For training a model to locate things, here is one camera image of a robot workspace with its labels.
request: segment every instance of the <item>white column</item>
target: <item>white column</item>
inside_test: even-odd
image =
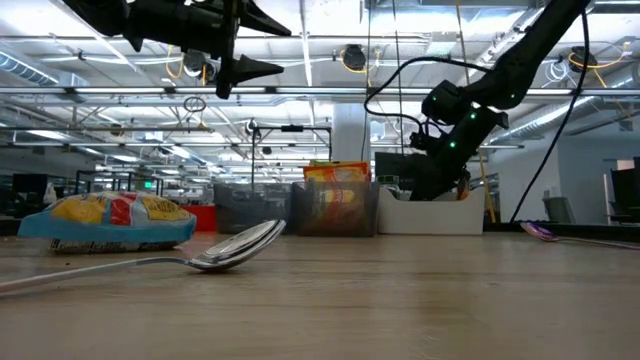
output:
[[[331,126],[333,161],[369,161],[371,159],[368,121],[369,119],[365,125],[365,111],[360,103],[333,105]]]

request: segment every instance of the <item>gray bin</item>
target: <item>gray bin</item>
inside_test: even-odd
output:
[[[215,184],[216,225],[237,234],[268,220],[289,221],[291,184]]]
[[[375,236],[379,189],[368,182],[295,183],[292,230],[302,236]]]

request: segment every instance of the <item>cable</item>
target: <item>cable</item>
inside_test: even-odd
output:
[[[371,7],[369,9],[369,24],[368,24],[368,30],[367,30],[367,64],[365,65],[366,68],[369,68],[369,62],[371,61],[371,20],[372,20],[372,16],[373,16],[373,11],[371,11]],[[369,72],[366,72],[366,76],[367,76],[367,82],[365,84],[365,91],[368,93],[369,89],[371,88],[371,81],[369,80]],[[367,134],[369,133],[367,131],[367,126],[369,126],[369,112],[365,111],[364,113],[364,126],[362,127],[362,149],[360,149],[360,161],[364,162],[364,148],[365,145],[367,144]]]
[[[582,28],[583,28],[583,32],[584,32],[584,53],[585,54],[589,54],[589,21],[587,19],[587,13],[586,13],[585,10],[582,10]],[[513,223],[515,221],[515,219],[516,219],[516,216],[518,216],[518,213],[520,212],[520,209],[522,208],[522,204],[524,204],[524,201],[527,198],[527,195],[529,194],[529,191],[531,191],[531,188],[533,187],[533,184],[536,182],[536,180],[538,180],[538,177],[540,176],[540,173],[544,169],[544,166],[547,164],[547,161],[549,160],[549,157],[551,156],[551,153],[553,152],[553,149],[556,147],[556,144],[558,143],[558,139],[560,139],[560,135],[562,134],[562,130],[564,130],[564,127],[569,122],[569,118],[571,117],[571,113],[573,112],[573,108],[576,105],[576,101],[578,101],[578,97],[580,96],[580,93],[582,92],[582,86],[584,85],[584,79],[587,77],[588,64],[589,64],[589,56],[585,56],[584,57],[584,64],[582,64],[582,66],[581,66],[582,72],[580,73],[580,79],[578,80],[578,86],[576,87],[575,93],[573,94],[573,99],[571,99],[571,104],[569,105],[569,109],[567,110],[567,113],[566,113],[564,119],[562,120],[562,123],[560,124],[560,127],[558,128],[558,131],[556,132],[556,135],[553,137],[553,140],[551,141],[551,146],[549,146],[549,150],[547,150],[547,153],[545,154],[544,158],[542,159],[542,163],[538,167],[538,170],[536,171],[535,175],[533,175],[533,179],[531,179],[531,181],[529,182],[529,185],[527,186],[527,189],[525,190],[524,194],[522,194],[522,197],[520,198],[520,201],[518,202],[518,206],[516,206],[516,210],[513,212],[513,215],[511,216],[511,220],[509,220],[510,223]]]
[[[400,39],[398,39],[398,20],[396,18],[396,0],[391,1],[391,6],[393,7],[393,22],[395,25],[396,31],[396,61],[398,63],[398,68],[400,68]],[[398,98],[400,101],[400,114],[404,114],[402,111],[402,74],[398,73]],[[398,117],[398,121],[400,121],[400,151],[404,156],[404,122],[402,121],[402,116]]]
[[[570,61],[572,64],[574,64],[574,65],[578,66],[578,67],[579,67],[579,68],[581,68],[581,69],[582,69],[582,67],[583,67],[583,66],[587,66],[587,67],[589,68],[589,70],[593,70],[593,69],[606,69],[606,68],[608,68],[608,67],[610,67],[610,66],[613,66],[613,65],[615,65],[615,64],[617,64],[617,63],[619,63],[620,61],[622,61],[622,60],[624,59],[624,57],[627,55],[627,54],[626,54],[626,51],[627,51],[627,45],[625,44],[625,45],[624,45],[624,48],[623,48],[623,51],[622,51],[622,54],[620,54],[620,57],[618,58],[618,60],[612,61],[612,62],[610,62],[610,63],[603,64],[603,65],[588,65],[588,60],[587,60],[587,61],[585,61],[585,63],[584,63],[584,64],[581,64],[581,63],[579,63],[579,62],[577,62],[577,61],[573,60],[573,57],[577,55],[576,53],[571,53],[571,54],[569,54],[568,59],[569,59],[569,61]],[[588,59],[588,58],[589,58],[589,52],[588,52],[588,51],[586,51],[586,49],[585,49],[585,52],[584,52],[584,53],[586,54],[586,56],[585,56],[585,57]]]
[[[464,44],[464,35],[462,31],[462,15],[460,13],[460,0],[456,0],[456,12],[458,14],[458,27],[460,28],[460,44],[462,45],[462,60],[467,61],[467,50]],[[467,86],[471,85],[471,76],[469,76],[469,68],[464,69],[464,74],[467,78]],[[484,192],[487,201],[487,207],[489,208],[489,214],[491,215],[491,222],[495,224],[496,213],[493,210],[493,201],[491,201],[491,194],[489,193],[489,181],[487,180],[487,174],[484,169],[484,158],[482,157],[482,151],[478,149],[478,156],[480,158],[480,169],[482,173],[482,181],[484,182]]]
[[[169,59],[169,56],[171,56],[171,50],[173,50],[173,45],[169,45],[169,50],[167,50],[167,59]],[[169,68],[169,63],[165,63],[164,64],[164,68],[165,70],[167,70],[167,74],[169,76],[171,76],[174,79],[177,79],[180,77],[180,75],[182,75],[182,67],[184,66],[184,55],[182,55],[182,57],[180,58],[180,71],[178,71],[178,75],[174,74],[171,69]]]
[[[391,82],[393,82],[393,80],[398,76],[398,74],[400,74],[400,72],[406,68],[407,66],[416,63],[416,62],[424,62],[424,61],[433,61],[433,62],[439,62],[439,63],[444,63],[444,64],[450,64],[450,65],[456,65],[456,66],[462,66],[462,67],[468,67],[471,69],[476,69],[478,71],[482,71],[482,72],[490,72],[491,70],[484,68],[482,66],[479,65],[475,65],[475,64],[470,64],[464,61],[458,61],[458,60],[453,60],[453,59],[448,59],[448,58],[441,58],[441,57],[437,57],[437,56],[420,56],[417,58],[413,58],[411,60],[407,60],[405,61],[402,65],[400,65],[400,67],[391,75],[391,77],[384,83],[382,84],[382,86],[380,86],[379,88],[375,89],[369,96],[367,96],[367,99],[364,102],[364,109],[368,114],[371,115],[376,115],[376,116],[392,116],[392,117],[402,117],[404,119],[409,119],[413,122],[415,122],[416,124],[418,124],[418,127],[420,128],[420,131],[422,131],[422,124],[420,123],[420,121],[416,118],[414,118],[413,116],[409,116],[409,115],[405,115],[405,114],[385,114],[385,113],[380,113],[377,111],[373,111],[371,109],[369,109],[369,102],[371,101],[371,99],[373,99],[376,95],[380,94],[380,92],[382,92],[382,90],[386,89],[389,84],[391,84]]]

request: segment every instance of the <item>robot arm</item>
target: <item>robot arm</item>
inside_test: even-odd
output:
[[[412,200],[433,200],[451,189],[493,128],[508,128],[507,114],[489,107],[511,109],[522,102],[538,66],[588,4],[589,0],[553,0],[524,38],[479,81],[465,87],[443,81],[433,89],[422,103],[423,114],[454,127],[439,139],[411,135],[411,146],[431,158],[431,166],[416,175]]]
[[[233,58],[240,26],[273,35],[291,31],[266,15],[253,0],[207,0],[184,5],[183,0],[63,0],[78,16],[106,36],[124,36],[136,51],[144,39],[198,50],[220,59],[216,94],[229,98],[242,81],[279,74],[280,66],[241,56]]]

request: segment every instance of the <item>table surface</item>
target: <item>table surface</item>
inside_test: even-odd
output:
[[[214,241],[199,236],[185,251]],[[157,255],[51,256],[42,246],[0,238],[0,280]],[[48,360],[638,359],[639,257],[516,234],[282,237],[226,274],[160,264],[0,294],[0,352]]]

